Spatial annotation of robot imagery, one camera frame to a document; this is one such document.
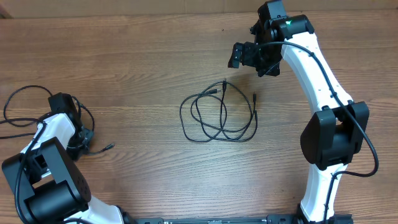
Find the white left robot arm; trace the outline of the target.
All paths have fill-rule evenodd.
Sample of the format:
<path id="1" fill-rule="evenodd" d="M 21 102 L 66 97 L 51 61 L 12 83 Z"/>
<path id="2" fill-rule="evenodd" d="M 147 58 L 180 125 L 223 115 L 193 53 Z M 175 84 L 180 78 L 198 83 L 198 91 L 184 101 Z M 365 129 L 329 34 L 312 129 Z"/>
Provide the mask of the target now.
<path id="1" fill-rule="evenodd" d="M 86 131 L 72 96 L 57 93 L 49 104 L 51 111 L 36 121 L 30 144 L 2 163 L 19 218 L 23 223 L 134 223 L 119 207 L 92 196 L 74 163 L 83 148 L 67 151 Z"/>

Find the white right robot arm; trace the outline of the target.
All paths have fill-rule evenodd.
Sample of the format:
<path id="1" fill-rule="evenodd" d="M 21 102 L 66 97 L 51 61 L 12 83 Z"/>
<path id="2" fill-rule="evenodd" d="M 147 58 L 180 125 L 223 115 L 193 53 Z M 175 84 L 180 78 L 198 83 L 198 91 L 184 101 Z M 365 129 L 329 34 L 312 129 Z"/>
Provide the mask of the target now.
<path id="1" fill-rule="evenodd" d="M 278 76 L 285 60 L 302 87 L 312 117 L 300 136 L 302 153 L 310 164 L 306 191 L 292 223 L 352 223 L 337 215 L 338 184 L 363 142 L 369 118 L 366 103 L 356 103 L 327 64 L 315 29 L 305 15 L 289 17 L 282 1 L 267 1 L 257 10 L 251 27 L 253 42 L 235 43 L 230 68 L 254 67 L 258 76 Z"/>

